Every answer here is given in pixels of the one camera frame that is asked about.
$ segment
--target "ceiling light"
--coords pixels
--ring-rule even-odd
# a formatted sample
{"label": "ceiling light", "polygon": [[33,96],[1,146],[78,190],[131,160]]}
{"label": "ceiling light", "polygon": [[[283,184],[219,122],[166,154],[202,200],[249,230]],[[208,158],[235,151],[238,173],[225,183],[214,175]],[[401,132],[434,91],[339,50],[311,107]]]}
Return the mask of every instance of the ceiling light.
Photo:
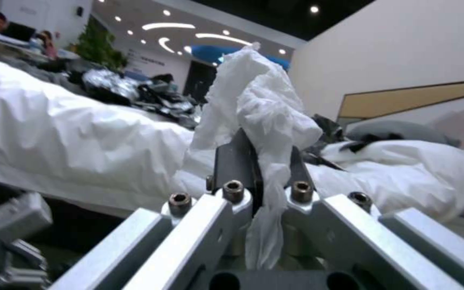
{"label": "ceiling light", "polygon": [[244,41],[244,40],[241,40],[241,39],[237,39],[237,38],[234,38],[234,37],[230,37],[230,36],[219,35],[219,34],[197,33],[196,36],[197,36],[197,38],[219,38],[219,39],[223,39],[223,40],[234,41],[234,42],[237,42],[239,44],[244,44],[245,46],[252,45],[250,42],[247,42],[247,41]]}
{"label": "ceiling light", "polygon": [[149,31],[150,29],[156,28],[191,28],[195,29],[196,27],[192,24],[184,24],[184,23],[150,23],[146,24],[142,27],[145,31]]}
{"label": "ceiling light", "polygon": [[175,53],[175,51],[173,51],[171,48],[168,48],[168,46],[166,46],[166,42],[168,42],[168,41],[169,41],[169,38],[167,38],[167,37],[159,38],[159,44],[160,44],[160,46],[162,46],[162,48],[169,51],[170,53]]}

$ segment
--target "table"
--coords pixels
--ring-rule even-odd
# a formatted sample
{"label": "table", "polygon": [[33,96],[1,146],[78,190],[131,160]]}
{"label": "table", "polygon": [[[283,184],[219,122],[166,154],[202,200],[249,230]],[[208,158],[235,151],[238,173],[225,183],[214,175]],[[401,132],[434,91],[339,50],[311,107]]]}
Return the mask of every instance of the table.
{"label": "table", "polygon": [[1,55],[8,55],[13,57],[27,57],[32,58],[38,61],[49,61],[46,55],[41,53],[34,52],[28,48],[24,48],[22,46],[17,46],[14,44],[10,44],[4,41],[0,41],[0,54]]}

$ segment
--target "laptop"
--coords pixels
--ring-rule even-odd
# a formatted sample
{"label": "laptop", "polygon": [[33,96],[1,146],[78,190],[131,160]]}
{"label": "laptop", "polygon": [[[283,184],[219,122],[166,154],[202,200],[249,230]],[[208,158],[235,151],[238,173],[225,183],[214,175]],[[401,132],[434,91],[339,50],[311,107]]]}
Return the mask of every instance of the laptop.
{"label": "laptop", "polygon": [[21,40],[24,42],[30,41],[31,37],[35,34],[36,29],[28,27],[26,25],[18,24],[15,22],[10,22],[7,29],[3,31],[2,35]]}

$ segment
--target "green plant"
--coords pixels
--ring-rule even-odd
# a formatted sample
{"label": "green plant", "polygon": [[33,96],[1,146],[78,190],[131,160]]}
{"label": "green plant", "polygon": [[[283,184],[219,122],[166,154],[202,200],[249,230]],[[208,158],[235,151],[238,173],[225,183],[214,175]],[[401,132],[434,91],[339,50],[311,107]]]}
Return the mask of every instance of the green plant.
{"label": "green plant", "polygon": [[76,53],[88,61],[119,70],[128,64],[123,53],[112,48],[114,35],[101,29],[94,18],[90,18],[85,30],[78,37]]}

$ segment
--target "ceiling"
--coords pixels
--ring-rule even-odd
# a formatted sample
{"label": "ceiling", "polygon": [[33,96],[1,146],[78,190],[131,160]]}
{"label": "ceiling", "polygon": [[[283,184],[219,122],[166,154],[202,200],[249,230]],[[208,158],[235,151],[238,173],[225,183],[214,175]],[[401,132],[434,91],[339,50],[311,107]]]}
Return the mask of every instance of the ceiling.
{"label": "ceiling", "polygon": [[[164,9],[169,10],[171,15],[163,14]],[[239,38],[247,42],[259,42],[261,44],[260,53],[271,55],[287,61],[291,60],[293,48],[276,43],[269,39],[260,38],[245,31],[241,31],[231,26],[226,26],[218,22],[214,22],[173,7],[163,5],[152,0],[94,0],[93,13],[95,13],[107,26],[109,31],[116,35],[116,38],[127,38],[131,41],[137,41],[140,44],[141,40],[145,40],[145,48],[164,51],[158,40],[163,37],[170,39],[166,42],[169,48],[175,52],[183,52],[181,57],[192,57],[184,51],[184,46],[225,46],[232,48],[241,48],[243,44],[231,42],[221,39],[212,38],[197,38],[196,33],[215,33],[223,35],[223,30],[230,31],[230,37]],[[121,22],[117,22],[115,17],[119,16]],[[144,31],[142,26],[149,23],[157,22],[176,22],[188,23],[196,26],[196,29],[184,28],[158,28],[149,31]],[[127,31],[133,31],[133,35],[128,35]],[[280,49],[284,49],[286,54],[279,53]]]}
{"label": "ceiling", "polygon": [[[311,40],[374,0],[193,0],[200,4]],[[316,5],[319,12],[311,13]]]}

